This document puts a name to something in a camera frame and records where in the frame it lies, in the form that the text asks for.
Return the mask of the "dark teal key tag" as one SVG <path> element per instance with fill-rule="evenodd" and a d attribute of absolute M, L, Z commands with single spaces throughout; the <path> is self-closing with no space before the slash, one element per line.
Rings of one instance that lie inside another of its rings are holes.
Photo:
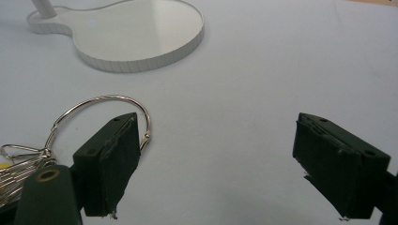
<path fill-rule="evenodd" d="M 15 225 L 83 225 L 67 166 L 49 166 L 25 179 Z"/>

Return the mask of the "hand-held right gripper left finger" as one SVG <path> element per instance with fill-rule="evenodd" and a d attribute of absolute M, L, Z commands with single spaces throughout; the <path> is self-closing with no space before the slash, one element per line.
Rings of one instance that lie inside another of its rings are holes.
<path fill-rule="evenodd" d="M 111 119 L 73 154 L 83 181 L 83 208 L 89 217 L 116 211 L 141 156 L 137 113 Z"/>

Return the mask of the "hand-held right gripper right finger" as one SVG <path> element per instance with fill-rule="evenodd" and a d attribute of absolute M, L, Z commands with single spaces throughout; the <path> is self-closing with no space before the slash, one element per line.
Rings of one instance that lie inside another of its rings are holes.
<path fill-rule="evenodd" d="M 344 218 L 391 217 L 390 156 L 330 120 L 298 115 L 293 158 Z"/>

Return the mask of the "white key stand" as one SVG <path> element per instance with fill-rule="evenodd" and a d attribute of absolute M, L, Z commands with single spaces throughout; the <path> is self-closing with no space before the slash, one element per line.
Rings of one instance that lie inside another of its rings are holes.
<path fill-rule="evenodd" d="M 37 34 L 72 38 L 92 68 L 135 73 L 171 65 L 192 53 L 205 33 L 200 11 L 182 0 L 122 0 L 104 7 L 55 7 L 32 0 L 26 18 Z"/>

